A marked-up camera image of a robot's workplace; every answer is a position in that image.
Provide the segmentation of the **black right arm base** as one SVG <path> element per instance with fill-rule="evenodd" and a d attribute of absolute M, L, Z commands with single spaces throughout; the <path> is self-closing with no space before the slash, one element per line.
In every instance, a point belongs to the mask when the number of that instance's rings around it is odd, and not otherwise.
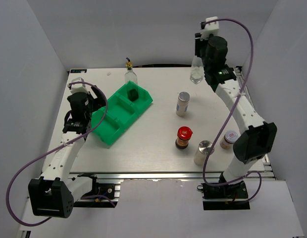
<path fill-rule="evenodd" d="M 225 186 L 209 186 L 201 183 L 197 186 L 197 190 L 202 193 L 205 211 L 250 210 L 244 181 Z"/>

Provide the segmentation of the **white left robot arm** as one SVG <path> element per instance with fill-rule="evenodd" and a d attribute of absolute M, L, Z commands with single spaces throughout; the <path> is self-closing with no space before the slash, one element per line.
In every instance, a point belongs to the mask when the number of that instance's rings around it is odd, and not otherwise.
<path fill-rule="evenodd" d="M 74 204 L 82 196 L 94 198 L 100 186 L 96 176 L 80 174 L 70 178 L 70 170 L 78 152 L 92 130 L 92 114 L 107 107 L 103 92 L 95 85 L 89 92 L 84 86 L 69 85 L 71 94 L 67 97 L 70 111 L 64 117 L 60 146 L 53 159 L 39 178 L 32 179 L 28 191 L 35 216 L 68 218 Z"/>

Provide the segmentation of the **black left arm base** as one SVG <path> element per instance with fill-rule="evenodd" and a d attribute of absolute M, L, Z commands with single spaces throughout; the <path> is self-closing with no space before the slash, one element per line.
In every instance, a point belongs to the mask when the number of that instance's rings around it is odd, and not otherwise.
<path fill-rule="evenodd" d="M 78 200 L 74 203 L 76 208 L 114 208 L 118 203 L 118 196 L 115 195 L 116 184 L 101 182 L 97 175 L 92 173 L 81 173 L 78 178 L 89 178 L 92 188 L 83 197 L 94 196 L 93 198 Z"/>

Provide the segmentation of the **glass bottle with dark sauce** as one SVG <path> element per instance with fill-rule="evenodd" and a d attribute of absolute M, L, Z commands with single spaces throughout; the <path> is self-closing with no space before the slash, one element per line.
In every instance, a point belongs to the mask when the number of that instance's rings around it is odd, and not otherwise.
<path fill-rule="evenodd" d="M 125 85 L 126 85 L 126 92 L 127 97 L 131 102 L 134 102 L 139 98 L 139 92 L 138 92 L 138 79 L 137 75 L 133 71 L 133 63 L 129 58 L 126 58 L 127 62 L 125 64 L 126 66 L 126 73 L 124 75 L 125 78 Z"/>

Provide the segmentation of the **clear glass bottle gold spout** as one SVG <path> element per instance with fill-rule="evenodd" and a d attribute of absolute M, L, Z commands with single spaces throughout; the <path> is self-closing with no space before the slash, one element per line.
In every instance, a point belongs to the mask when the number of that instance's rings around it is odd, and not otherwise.
<path fill-rule="evenodd" d="M 194 84 L 199 84 L 204 79 L 204 66 L 202 59 L 194 56 L 191 64 L 190 80 Z"/>

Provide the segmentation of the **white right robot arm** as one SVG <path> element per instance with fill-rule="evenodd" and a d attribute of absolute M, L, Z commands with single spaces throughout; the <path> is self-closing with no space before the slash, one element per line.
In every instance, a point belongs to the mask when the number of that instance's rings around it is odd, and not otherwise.
<path fill-rule="evenodd" d="M 276 136 L 275 123 L 267 123 L 253 108 L 240 86 L 235 69 L 226 64 L 227 41 L 211 33 L 195 34 L 195 55 L 201 59 L 205 80 L 225 103 L 240 136 L 233 145 L 234 157 L 219 180 L 219 193 L 226 198 L 236 193 L 236 183 L 251 167 L 269 153 Z"/>

